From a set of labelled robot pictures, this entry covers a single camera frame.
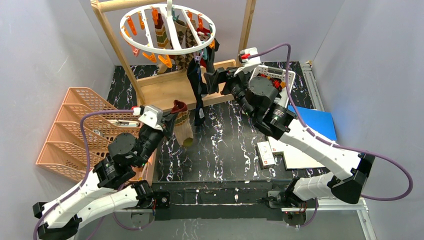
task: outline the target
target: wooden pole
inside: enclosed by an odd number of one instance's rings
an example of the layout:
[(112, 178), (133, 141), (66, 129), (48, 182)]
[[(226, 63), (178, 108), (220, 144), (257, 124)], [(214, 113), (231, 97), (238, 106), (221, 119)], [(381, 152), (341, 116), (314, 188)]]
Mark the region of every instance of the wooden pole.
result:
[(144, 5), (158, 4), (161, 2), (165, 2), (165, 0), (109, 0), (98, 2), (97, 8), (100, 10), (101, 13), (106, 13)]
[(128, 63), (127, 58), (124, 55), (124, 52), (122, 51), (122, 48), (118, 42), (117, 36), (114, 34), (111, 24), (109, 23), (108, 19), (106, 18), (105, 14), (102, 13), (99, 10), (99, 1), (98, 0), (90, 0), (91, 7), (94, 11), (95, 16), (98, 19), (98, 22), (100, 23), (101, 27), (104, 30), (104, 33), (106, 33), (107, 39), (109, 39), (110, 44), (113, 47), (113, 50), (115, 51), (116, 55), (118, 56), (118, 59), (120, 63), (122, 64), (123, 69), (125, 70), (126, 75), (129, 78), (129, 81), (132, 84), (132, 87), (135, 90), (135, 93), (137, 95), (137, 104), (138, 105), (144, 105), (146, 103), (145, 96), (143, 95), (138, 83), (136, 76), (134, 76), (133, 70), (131, 70), (130, 64)]
[(241, 29), (240, 43), (238, 44), (238, 52), (246, 49), (248, 46), (249, 34), (251, 31), (253, 13), (255, 12), (256, 0), (247, 0), (244, 9), (243, 27)]

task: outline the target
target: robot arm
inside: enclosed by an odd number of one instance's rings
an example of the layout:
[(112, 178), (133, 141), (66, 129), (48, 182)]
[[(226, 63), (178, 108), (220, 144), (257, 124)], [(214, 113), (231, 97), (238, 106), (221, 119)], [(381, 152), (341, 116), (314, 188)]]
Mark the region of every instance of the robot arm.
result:
[(43, 224), (38, 227), (40, 239), (68, 239), (79, 227), (98, 217), (152, 199), (153, 192), (146, 181), (116, 190), (136, 175), (133, 167), (143, 167), (148, 162), (163, 137), (172, 137), (178, 113), (164, 115), (162, 110), (146, 106), (134, 109), (134, 115), (140, 114), (143, 125), (138, 138), (130, 133), (119, 134), (108, 146), (106, 157), (88, 173), (84, 185), (79, 182), (57, 199), (32, 207), (35, 217), (43, 217)]
[(302, 203), (311, 198), (335, 196), (344, 202), (356, 204), (374, 157), (363, 153), (358, 155), (357, 152), (322, 143), (316, 138), (331, 141), (310, 127), (309, 130), (315, 136), (309, 134), (297, 116), (281, 105), (278, 90), (271, 82), (265, 77), (251, 75), (261, 62), (258, 56), (249, 58), (255, 54), (256, 48), (243, 50), (239, 55), (242, 67), (219, 68), (214, 73), (205, 73), (208, 93), (217, 93), (218, 85), (225, 83), (220, 93), (232, 94), (260, 132), (301, 150), (331, 171), (321, 176), (293, 179), (278, 201), (284, 205)]

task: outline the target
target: blue board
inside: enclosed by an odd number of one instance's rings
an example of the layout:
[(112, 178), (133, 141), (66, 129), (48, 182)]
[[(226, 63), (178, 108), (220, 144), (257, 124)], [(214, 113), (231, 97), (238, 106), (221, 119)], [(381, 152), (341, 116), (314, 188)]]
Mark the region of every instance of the blue board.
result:
[[(292, 112), (295, 112), (291, 105), (288, 106), (288, 109)], [(331, 113), (300, 106), (298, 106), (297, 109), (299, 114), (302, 116), (302, 119), (309, 127), (326, 136), (330, 140), (337, 140)]]

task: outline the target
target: white paper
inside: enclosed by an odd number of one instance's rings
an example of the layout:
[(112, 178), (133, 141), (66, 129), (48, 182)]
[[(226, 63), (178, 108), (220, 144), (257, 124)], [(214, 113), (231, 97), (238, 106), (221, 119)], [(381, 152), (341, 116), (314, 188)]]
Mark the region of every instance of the white paper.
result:
[(268, 141), (274, 155), (284, 155), (285, 167), (287, 169), (314, 169), (324, 167), (321, 163), (291, 145), (275, 140), (272, 137), (268, 137)]

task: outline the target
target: black marble table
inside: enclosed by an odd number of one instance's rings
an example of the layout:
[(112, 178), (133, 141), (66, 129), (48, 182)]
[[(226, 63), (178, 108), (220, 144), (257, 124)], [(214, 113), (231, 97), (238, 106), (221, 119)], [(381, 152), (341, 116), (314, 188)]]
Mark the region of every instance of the black marble table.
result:
[[(270, 67), (285, 68), (285, 62), (265, 62)], [(132, 66), (136, 78), (154, 76), (156, 65)], [(290, 70), (296, 72), (291, 95), (299, 107), (313, 108), (299, 62), (291, 62)], [(175, 71), (175, 66), (168, 70)], [(122, 66), (117, 66), (107, 100), (118, 109), (137, 105), (136, 92), (126, 77)], [(266, 141), (252, 122), (241, 113), (235, 101), (227, 101), (204, 108), (206, 121), (193, 126), (194, 143), (180, 147), (173, 137), (158, 146), (153, 181), (250, 181), (290, 180), (293, 177), (312, 177), (327, 173), (326, 168), (286, 170), (281, 156), (276, 156), (276, 166), (261, 170), (256, 153), (256, 143)], [(194, 122), (194, 112), (190, 112)]]

